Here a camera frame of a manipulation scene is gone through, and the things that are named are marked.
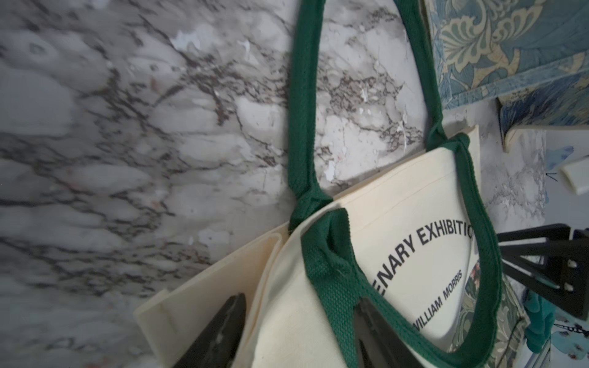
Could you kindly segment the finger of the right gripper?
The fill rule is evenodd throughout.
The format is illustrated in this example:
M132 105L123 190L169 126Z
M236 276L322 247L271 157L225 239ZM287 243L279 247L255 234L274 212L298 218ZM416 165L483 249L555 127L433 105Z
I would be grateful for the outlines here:
M580 320L588 319L588 230L566 224L504 232L504 273Z

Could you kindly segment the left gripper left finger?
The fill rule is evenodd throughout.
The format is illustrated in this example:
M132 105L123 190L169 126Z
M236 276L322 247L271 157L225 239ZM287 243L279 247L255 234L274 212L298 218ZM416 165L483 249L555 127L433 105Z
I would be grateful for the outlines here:
M245 295L239 293L229 297L173 367L230 367L239 347L245 319Z

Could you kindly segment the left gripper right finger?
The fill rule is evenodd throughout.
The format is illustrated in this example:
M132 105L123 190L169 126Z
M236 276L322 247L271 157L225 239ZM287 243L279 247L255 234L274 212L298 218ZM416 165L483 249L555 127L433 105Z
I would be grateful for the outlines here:
M423 368L369 299L354 307L353 325L359 367Z

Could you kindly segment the cream bag green handles floral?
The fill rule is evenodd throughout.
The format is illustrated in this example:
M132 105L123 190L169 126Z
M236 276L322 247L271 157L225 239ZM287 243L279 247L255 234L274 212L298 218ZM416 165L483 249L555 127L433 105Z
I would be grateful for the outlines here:
M290 221L135 311L165 367L226 300L246 299L230 367L359 367L354 307L371 301L423 367L496 367L521 337L507 305L497 234L479 194L479 131L443 129L429 35L416 1L397 9L425 100L426 148L339 197L314 168L317 68L325 4L303 1L288 100Z

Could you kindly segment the cream bag blue floral pattern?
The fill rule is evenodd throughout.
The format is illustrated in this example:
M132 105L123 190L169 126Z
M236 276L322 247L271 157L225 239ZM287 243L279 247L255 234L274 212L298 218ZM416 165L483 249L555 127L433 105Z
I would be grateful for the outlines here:
M424 6L446 110L498 101L505 147L525 129L587 129L586 1Z

